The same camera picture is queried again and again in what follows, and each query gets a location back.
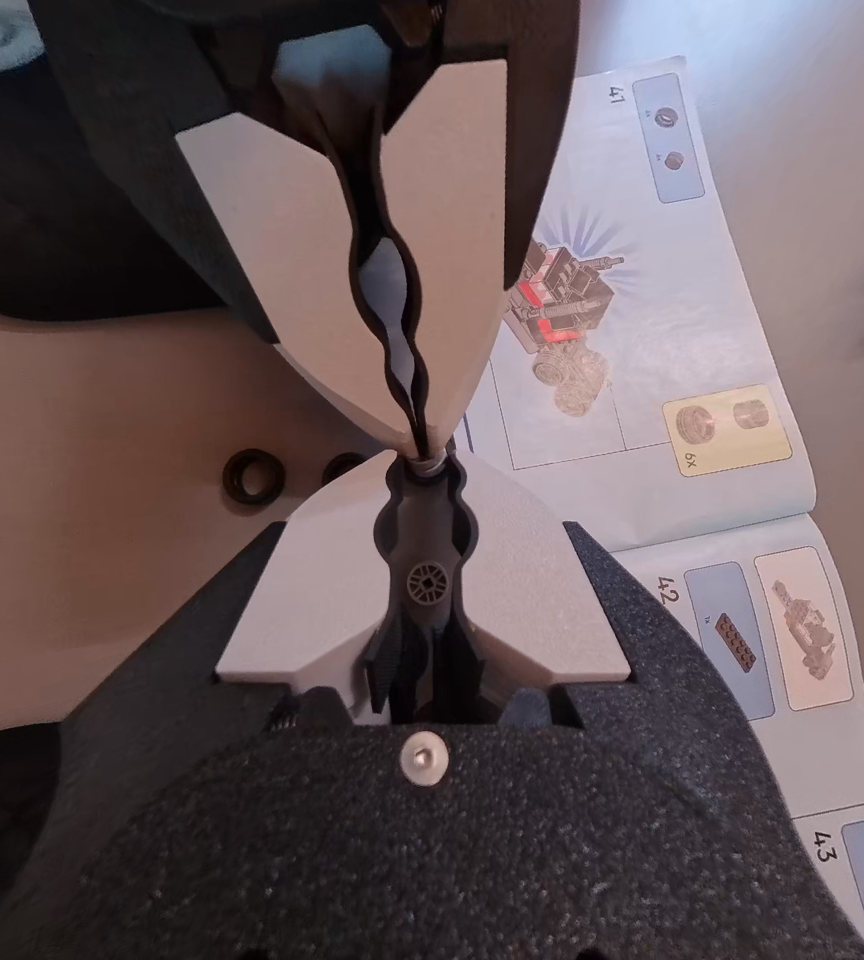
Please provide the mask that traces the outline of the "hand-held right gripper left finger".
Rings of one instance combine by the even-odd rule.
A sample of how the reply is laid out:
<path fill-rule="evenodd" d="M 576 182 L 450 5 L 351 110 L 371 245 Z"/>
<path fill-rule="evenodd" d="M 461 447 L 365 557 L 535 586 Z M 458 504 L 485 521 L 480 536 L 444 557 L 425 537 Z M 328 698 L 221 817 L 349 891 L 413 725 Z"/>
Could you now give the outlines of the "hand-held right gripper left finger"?
<path fill-rule="evenodd" d="M 294 510 L 217 663 L 222 680 L 334 688 L 354 722 L 390 722 L 388 707 L 372 711 L 360 660 L 388 611 L 375 523 L 396 457 L 375 455 Z"/>

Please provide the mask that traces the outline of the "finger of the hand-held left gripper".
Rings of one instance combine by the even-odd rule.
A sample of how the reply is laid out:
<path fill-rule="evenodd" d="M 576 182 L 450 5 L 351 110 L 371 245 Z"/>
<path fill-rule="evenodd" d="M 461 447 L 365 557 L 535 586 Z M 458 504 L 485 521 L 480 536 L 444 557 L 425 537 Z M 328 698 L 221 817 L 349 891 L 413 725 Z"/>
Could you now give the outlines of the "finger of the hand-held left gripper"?
<path fill-rule="evenodd" d="M 276 336 L 279 353 L 384 445 L 413 445 L 385 353 L 355 305 L 353 224 L 316 150 L 241 113 L 175 136 Z"/>
<path fill-rule="evenodd" d="M 507 63 L 444 64 L 381 149 L 390 221 L 417 268 L 429 446 L 442 449 L 489 362 L 504 282 Z"/>

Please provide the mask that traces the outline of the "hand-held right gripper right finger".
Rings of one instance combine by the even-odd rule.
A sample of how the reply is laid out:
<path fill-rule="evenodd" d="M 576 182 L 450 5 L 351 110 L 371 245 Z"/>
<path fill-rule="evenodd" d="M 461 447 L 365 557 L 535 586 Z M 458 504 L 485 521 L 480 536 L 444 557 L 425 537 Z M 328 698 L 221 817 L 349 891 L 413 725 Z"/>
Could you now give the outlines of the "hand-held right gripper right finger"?
<path fill-rule="evenodd" d="M 563 522 L 480 458 L 462 458 L 478 537 L 462 606 L 485 663 L 481 694 L 504 709 L 521 689 L 624 682 L 631 673 Z"/>

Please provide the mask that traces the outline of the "black lego tyre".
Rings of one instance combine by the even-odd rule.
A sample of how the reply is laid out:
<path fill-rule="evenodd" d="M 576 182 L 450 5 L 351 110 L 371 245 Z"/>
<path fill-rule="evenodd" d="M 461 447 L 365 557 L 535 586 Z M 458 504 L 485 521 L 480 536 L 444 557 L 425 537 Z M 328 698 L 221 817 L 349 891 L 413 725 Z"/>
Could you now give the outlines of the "black lego tyre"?
<path fill-rule="evenodd" d="M 364 454 L 356 451 L 346 451 L 334 456 L 323 468 L 320 476 L 320 485 L 328 486 L 341 476 L 357 469 L 368 460 Z"/>
<path fill-rule="evenodd" d="M 246 473 L 251 467 L 264 471 L 267 482 L 256 491 L 246 486 Z M 286 470 L 274 454 L 259 449 L 246 448 L 233 454 L 222 470 L 222 488 L 235 503 L 246 507 L 264 507 L 275 502 L 282 494 L 286 482 Z"/>

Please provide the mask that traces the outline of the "open instruction booklet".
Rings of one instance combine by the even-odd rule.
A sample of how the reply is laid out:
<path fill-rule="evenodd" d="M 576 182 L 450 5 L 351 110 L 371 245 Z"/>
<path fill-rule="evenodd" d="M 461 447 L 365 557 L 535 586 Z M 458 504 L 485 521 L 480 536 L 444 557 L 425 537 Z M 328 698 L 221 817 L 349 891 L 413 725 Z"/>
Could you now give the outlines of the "open instruction booklet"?
<path fill-rule="evenodd" d="M 459 448 L 579 522 L 702 649 L 864 937 L 864 683 L 801 431 L 681 56 L 573 82 Z"/>

